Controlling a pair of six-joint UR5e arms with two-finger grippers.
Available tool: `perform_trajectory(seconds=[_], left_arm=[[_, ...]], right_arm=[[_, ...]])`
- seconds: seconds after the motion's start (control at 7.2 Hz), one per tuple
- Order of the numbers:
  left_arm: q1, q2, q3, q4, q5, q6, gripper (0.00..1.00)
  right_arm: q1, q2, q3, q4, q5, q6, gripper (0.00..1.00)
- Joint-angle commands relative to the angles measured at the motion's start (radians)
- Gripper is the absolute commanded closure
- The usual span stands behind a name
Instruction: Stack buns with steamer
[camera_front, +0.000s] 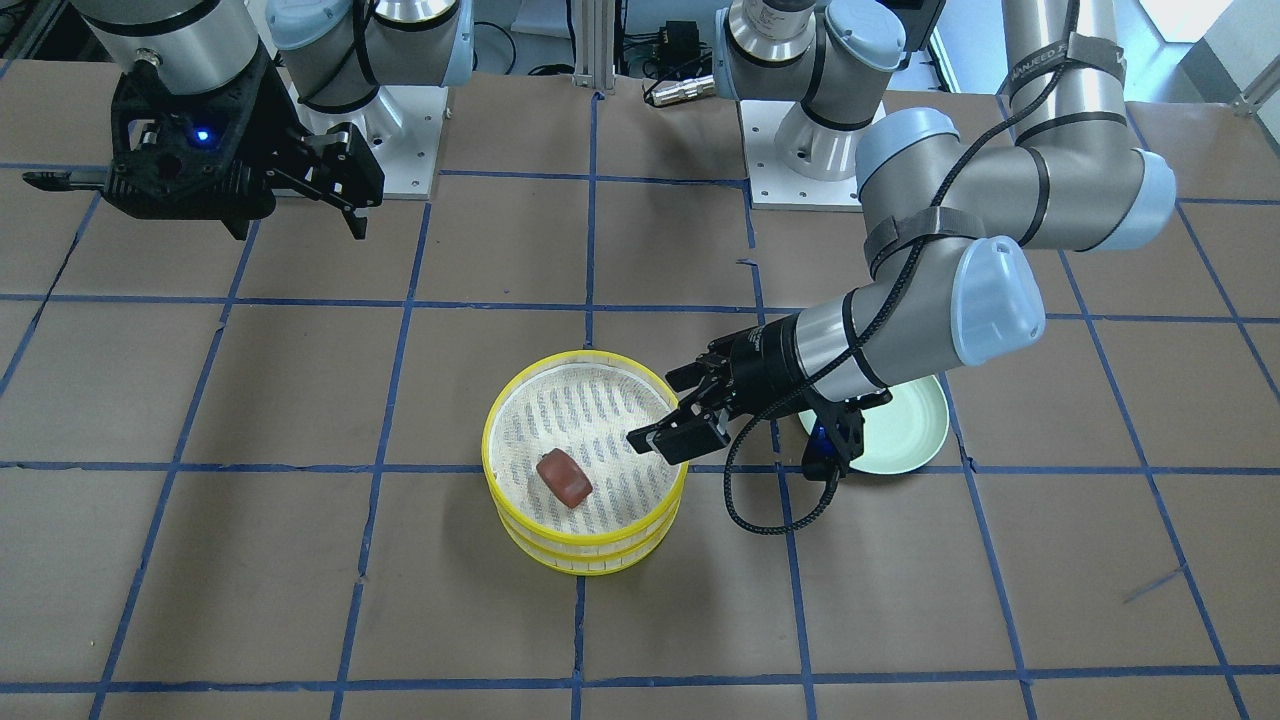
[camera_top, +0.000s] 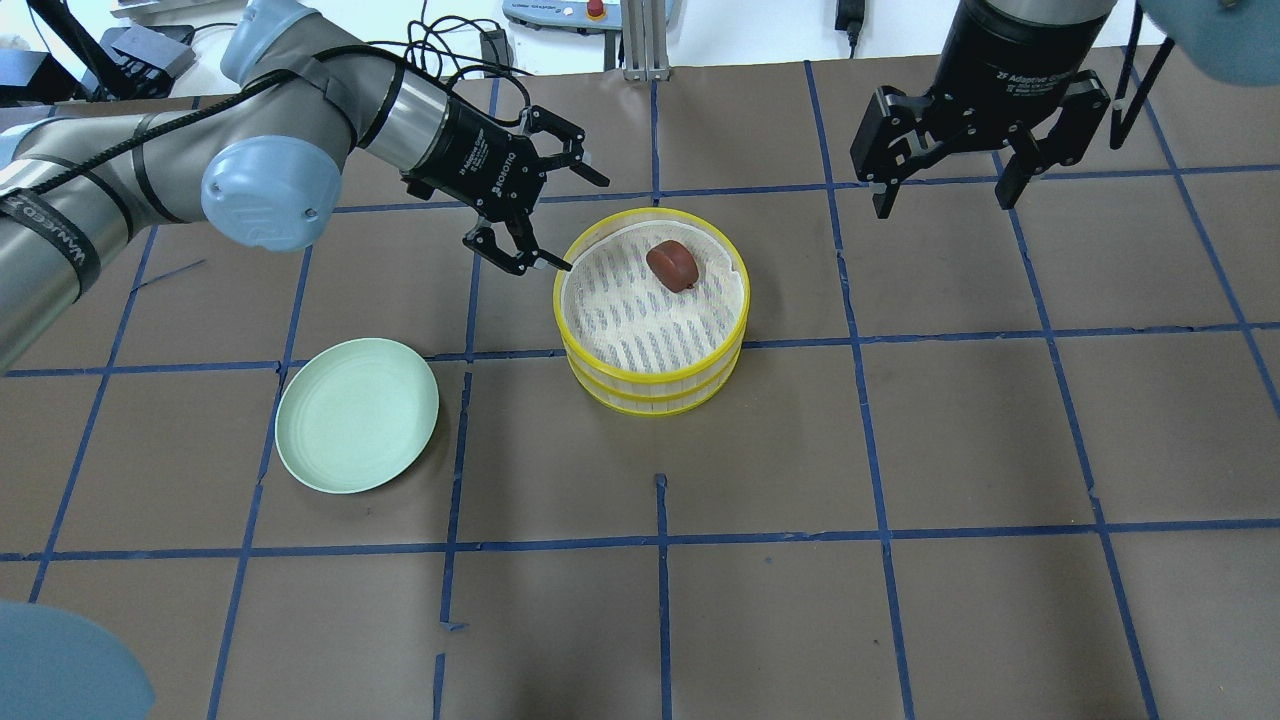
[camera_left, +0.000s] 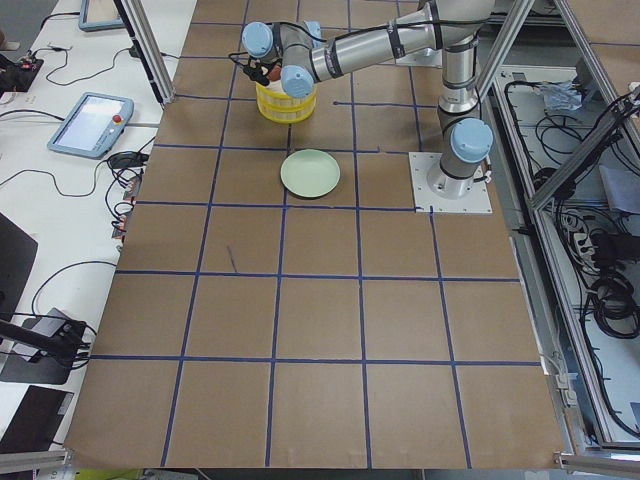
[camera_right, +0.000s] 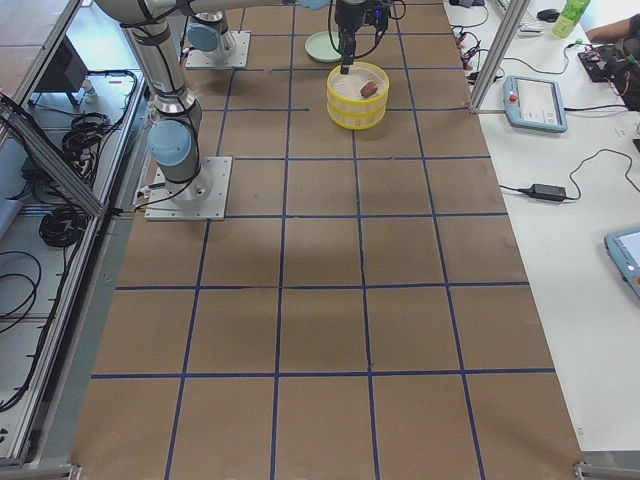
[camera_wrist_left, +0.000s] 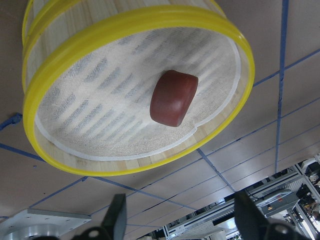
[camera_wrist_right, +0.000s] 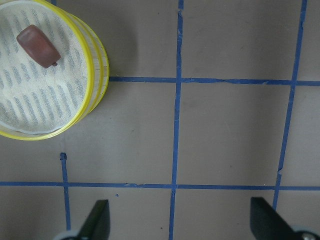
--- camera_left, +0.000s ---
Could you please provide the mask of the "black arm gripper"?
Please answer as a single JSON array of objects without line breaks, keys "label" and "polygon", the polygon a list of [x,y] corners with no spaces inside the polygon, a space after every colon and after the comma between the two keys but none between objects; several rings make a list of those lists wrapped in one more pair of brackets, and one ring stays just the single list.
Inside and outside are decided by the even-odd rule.
[{"label": "black arm gripper", "polygon": [[242,71],[251,81],[257,84],[271,84],[273,82],[267,78],[267,75],[277,66],[280,67],[279,62],[263,63],[250,57],[242,66]]}]

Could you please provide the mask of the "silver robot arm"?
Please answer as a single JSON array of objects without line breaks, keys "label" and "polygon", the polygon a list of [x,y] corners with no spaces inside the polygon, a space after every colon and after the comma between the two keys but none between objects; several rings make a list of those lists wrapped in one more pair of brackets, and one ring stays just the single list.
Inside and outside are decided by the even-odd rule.
[{"label": "silver robot arm", "polygon": [[424,49],[441,52],[438,115],[444,149],[427,184],[439,197],[458,200],[469,193],[494,140],[480,118],[476,87],[477,32],[493,7],[491,1],[423,1],[411,14],[330,39],[322,38],[316,22],[251,22],[241,42],[256,64],[245,73],[268,85],[264,69],[280,65],[284,92],[301,99],[320,82]]}]

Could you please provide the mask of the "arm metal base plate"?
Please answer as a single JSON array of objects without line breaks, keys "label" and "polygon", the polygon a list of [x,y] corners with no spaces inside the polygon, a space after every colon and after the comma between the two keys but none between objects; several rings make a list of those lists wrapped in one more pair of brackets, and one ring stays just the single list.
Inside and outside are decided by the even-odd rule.
[{"label": "arm metal base plate", "polygon": [[474,176],[458,180],[441,170],[438,152],[408,154],[414,208],[421,213],[478,214],[493,212],[487,182],[480,165]]}]

